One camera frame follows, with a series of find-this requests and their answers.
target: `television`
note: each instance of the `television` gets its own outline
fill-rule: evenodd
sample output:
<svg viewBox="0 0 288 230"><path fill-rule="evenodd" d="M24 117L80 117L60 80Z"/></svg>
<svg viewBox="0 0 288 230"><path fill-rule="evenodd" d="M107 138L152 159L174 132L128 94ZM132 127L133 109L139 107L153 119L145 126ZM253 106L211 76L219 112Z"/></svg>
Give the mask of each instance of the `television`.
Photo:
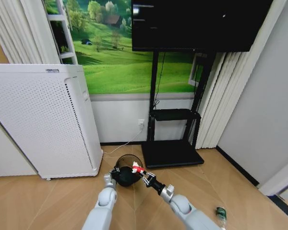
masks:
<svg viewBox="0 0 288 230"><path fill-rule="evenodd" d="M249 51L273 0L132 0L133 51Z"/></svg>

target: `house in mural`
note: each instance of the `house in mural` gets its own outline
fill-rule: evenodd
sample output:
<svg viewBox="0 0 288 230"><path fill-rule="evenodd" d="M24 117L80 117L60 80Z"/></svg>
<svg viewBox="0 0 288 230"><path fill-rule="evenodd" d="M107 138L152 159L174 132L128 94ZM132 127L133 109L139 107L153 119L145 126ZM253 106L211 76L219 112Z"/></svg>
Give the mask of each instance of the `house in mural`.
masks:
<svg viewBox="0 0 288 230"><path fill-rule="evenodd" d="M111 25L111 26L115 26L115 27L120 27L121 25L121 21L122 21L122 18L117 15L117 14L114 14L114 15L108 15L105 19L105 24L106 25Z"/></svg>
<svg viewBox="0 0 288 230"><path fill-rule="evenodd" d="M84 38L84 39L81 40L81 44L82 44L82 45L89 45L89 46L91 46L93 43L92 43L92 41L91 41L90 39Z"/></svg>

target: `black baseboard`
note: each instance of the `black baseboard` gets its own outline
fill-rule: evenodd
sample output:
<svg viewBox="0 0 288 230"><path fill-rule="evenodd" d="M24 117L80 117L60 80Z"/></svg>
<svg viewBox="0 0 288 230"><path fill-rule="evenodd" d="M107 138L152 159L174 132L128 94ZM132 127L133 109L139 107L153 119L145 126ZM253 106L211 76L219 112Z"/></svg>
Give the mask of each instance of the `black baseboard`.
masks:
<svg viewBox="0 0 288 230"><path fill-rule="evenodd" d="M288 205L277 195L268 196L288 216Z"/></svg>
<svg viewBox="0 0 288 230"><path fill-rule="evenodd" d="M241 167L234 159L232 159L227 153L224 152L218 145L216 146L216 150L219 151L246 179L248 179L254 186L259 185L259 182L252 177L244 168Z"/></svg>
<svg viewBox="0 0 288 230"><path fill-rule="evenodd" d="M127 145L142 145L145 142L146 141L131 141ZM105 146L105 145L124 145L124 144L126 144L126 142L101 142L100 143L101 146Z"/></svg>

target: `wall mural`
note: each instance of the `wall mural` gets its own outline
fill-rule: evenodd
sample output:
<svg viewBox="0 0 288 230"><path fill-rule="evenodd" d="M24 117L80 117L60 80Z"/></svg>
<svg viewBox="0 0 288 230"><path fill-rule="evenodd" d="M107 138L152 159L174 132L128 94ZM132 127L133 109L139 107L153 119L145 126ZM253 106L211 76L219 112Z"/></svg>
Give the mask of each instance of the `wall mural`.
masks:
<svg viewBox="0 0 288 230"><path fill-rule="evenodd" d="M73 44L78 63L84 67L89 92L149 92L153 55L132 51L131 0L63 2L69 13ZM45 4L48 13L57 13L55 0L45 0ZM66 41L57 38L62 34L60 25L58 22L51 22L51 25L60 51L68 51ZM158 71L162 58L163 53L160 53ZM159 92L193 92L193 86L188 84L192 60L193 54L167 52Z"/></svg>

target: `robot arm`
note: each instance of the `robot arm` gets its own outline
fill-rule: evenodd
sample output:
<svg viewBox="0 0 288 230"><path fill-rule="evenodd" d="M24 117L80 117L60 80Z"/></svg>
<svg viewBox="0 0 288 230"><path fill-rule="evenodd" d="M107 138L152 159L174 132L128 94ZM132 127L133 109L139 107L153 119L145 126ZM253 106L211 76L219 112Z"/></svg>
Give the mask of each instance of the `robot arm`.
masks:
<svg viewBox="0 0 288 230"><path fill-rule="evenodd" d="M116 181L111 174L104 176L105 188L99 193L95 207L86 218L82 230L108 230L112 218L112 210L117 200Z"/></svg>
<svg viewBox="0 0 288 230"><path fill-rule="evenodd" d="M183 195L174 195L174 186L171 184L166 187L156 179L156 175L146 172L133 163L133 173L139 173L146 187L153 187L158 195L167 202L176 216L185 224L187 230L220 230L208 216L196 209Z"/></svg>

